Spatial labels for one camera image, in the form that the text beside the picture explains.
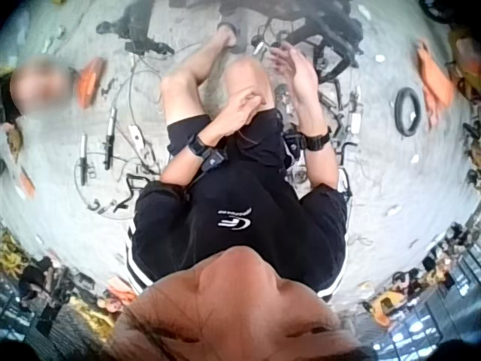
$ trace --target smartwatch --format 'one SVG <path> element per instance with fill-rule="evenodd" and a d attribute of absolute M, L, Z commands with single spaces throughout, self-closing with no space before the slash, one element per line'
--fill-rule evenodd
<path fill-rule="evenodd" d="M 196 155 L 200 156 L 203 160 L 206 160 L 212 153 L 212 147 L 202 143 L 198 134 L 191 135 L 187 141 L 187 147 Z"/>
<path fill-rule="evenodd" d="M 307 137 L 302 134 L 301 147 L 302 149 L 317 152 L 322 150 L 324 146 L 331 141 L 331 127 L 328 127 L 328 132 L 325 135 L 317 135 L 316 137 Z"/>

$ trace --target t-shirt logo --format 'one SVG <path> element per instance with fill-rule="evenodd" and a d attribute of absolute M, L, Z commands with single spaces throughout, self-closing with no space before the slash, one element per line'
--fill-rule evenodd
<path fill-rule="evenodd" d="M 221 214 L 224 219 L 217 223 L 217 225 L 219 227 L 230 228 L 233 231 L 241 231 L 250 226 L 250 220 L 245 218 L 245 216 L 248 216 L 252 211 L 252 208 L 242 213 L 218 211 L 217 214 Z"/>

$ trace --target black shorts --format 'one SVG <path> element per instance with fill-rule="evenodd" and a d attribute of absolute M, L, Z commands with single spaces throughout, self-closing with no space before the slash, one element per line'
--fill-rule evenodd
<path fill-rule="evenodd" d="M 190 117 L 167 127 L 170 144 L 168 151 L 175 156 L 189 138 L 210 123 L 206 114 Z M 267 167 L 285 170 L 290 158 L 287 156 L 282 136 L 282 114 L 277 109 L 260 111 L 248 126 L 224 138 L 218 148 L 225 149 L 230 161 L 241 159 L 259 162 Z"/>

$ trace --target gray ground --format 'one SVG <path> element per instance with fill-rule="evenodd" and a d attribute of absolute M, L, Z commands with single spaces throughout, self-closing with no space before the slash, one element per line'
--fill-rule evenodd
<path fill-rule="evenodd" d="M 118 81 L 93 107 L 81 111 L 72 105 L 47 119 L 22 118 L 20 125 L 25 148 L 14 165 L 0 140 L 2 158 L 9 172 L 0 178 L 0 215 L 5 224 L 33 254 L 54 250 L 63 262 L 94 277 L 100 285 L 112 275 L 124 275 L 123 251 L 127 237 L 127 221 L 108 220 L 88 210 L 74 185 L 74 165 L 79 156 L 80 134 L 89 135 L 89 152 L 102 152 L 101 143 L 107 128 L 110 103 L 119 83 L 129 75 L 132 58 L 123 50 L 124 41 L 116 35 L 97 35 L 95 27 L 103 20 L 116 20 L 130 0 L 69 0 L 55 6 L 43 0 L 28 4 L 30 27 L 26 44 L 20 48 L 20 60 L 39 53 L 44 41 L 56 34 L 59 25 L 67 28 L 64 41 L 53 42 L 49 53 L 55 53 L 68 65 L 82 68 L 94 56 L 108 59 L 101 87 L 112 77 Z M 368 20 L 358 11 L 364 5 L 371 12 Z M 349 91 L 359 85 L 365 104 L 360 147 L 352 150 L 346 168 L 355 195 L 349 228 L 349 264 L 341 288 L 333 298 L 337 308 L 354 305 L 362 296 L 359 284 L 380 284 L 392 272 L 409 269 L 426 253 L 432 239 L 452 221 L 465 222 L 479 202 L 479 196 L 465 182 L 469 161 L 463 155 L 461 124 L 470 118 L 468 103 L 457 95 L 452 107 L 443 115 L 440 125 L 428 131 L 425 114 L 412 138 L 397 132 L 393 102 L 397 91 L 405 86 L 416 90 L 422 100 L 422 82 L 416 71 L 415 44 L 424 38 L 431 46 L 438 64 L 450 61 L 446 41 L 448 28 L 425 18 L 416 0 L 354 1 L 353 16 L 365 29 L 361 47 L 365 54 L 358 58 L 359 70 L 349 70 L 341 77 L 344 101 Z M 186 10 L 169 9 L 166 0 L 155 3 L 150 23 L 150 36 L 180 51 L 174 58 L 159 60 L 156 54 L 146 61 L 160 75 L 189 55 L 198 43 L 213 34 L 218 22 L 218 5 L 202 5 Z M 265 18 L 249 12 L 250 36 Z M 275 23 L 275 29 L 290 29 L 290 23 Z M 17 41 L 15 25 L 0 34 L 0 61 L 8 61 Z M 378 63 L 382 54 L 386 61 Z M 148 69 L 140 64 L 138 70 Z M 132 104 L 135 117 L 146 138 L 153 143 L 160 165 L 168 161 L 168 137 L 165 119 L 159 111 L 159 80 L 151 73 L 134 79 Z M 215 113 L 224 99 L 219 72 L 204 87 L 206 109 Z M 332 90 L 326 92 L 332 96 Z M 119 123 L 125 132 L 132 123 L 127 92 L 119 99 Z M 117 136 L 115 154 L 131 159 L 134 154 Z M 419 154 L 417 164 L 410 160 Z M 103 170 L 102 156 L 91 155 L 97 178 L 82 191 L 85 197 L 106 204 L 111 199 L 128 195 L 123 181 L 116 179 L 122 163 L 115 162 L 112 172 Z M 24 200 L 16 191 L 22 166 L 36 187 L 36 196 Z M 128 170 L 135 169 L 133 164 Z M 386 216 L 398 206 L 399 212 Z M 125 212 L 119 217 L 130 217 Z"/>

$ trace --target black watch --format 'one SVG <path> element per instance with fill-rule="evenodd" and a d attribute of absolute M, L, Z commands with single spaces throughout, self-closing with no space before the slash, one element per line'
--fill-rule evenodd
<path fill-rule="evenodd" d="M 187 141 L 187 147 L 196 155 L 206 160 L 212 154 L 212 147 L 202 143 L 198 134 L 192 135 Z"/>
<path fill-rule="evenodd" d="M 316 137 L 307 137 L 302 135 L 301 148 L 317 152 L 322 150 L 324 146 L 331 141 L 331 128 L 328 127 L 328 132 L 325 135 L 317 135 Z"/>

